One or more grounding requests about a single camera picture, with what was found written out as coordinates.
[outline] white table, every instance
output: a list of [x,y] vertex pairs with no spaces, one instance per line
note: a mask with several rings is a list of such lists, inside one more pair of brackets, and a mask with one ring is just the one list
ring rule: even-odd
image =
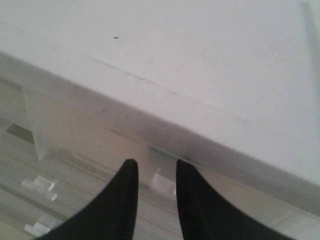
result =
[[320,214],[320,7],[2,0],[0,76]]

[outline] white tabletop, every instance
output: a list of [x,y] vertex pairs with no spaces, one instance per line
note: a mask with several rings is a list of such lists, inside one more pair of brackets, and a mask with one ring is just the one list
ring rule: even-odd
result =
[[316,22],[297,0],[1,0],[0,75],[218,171],[320,186]]

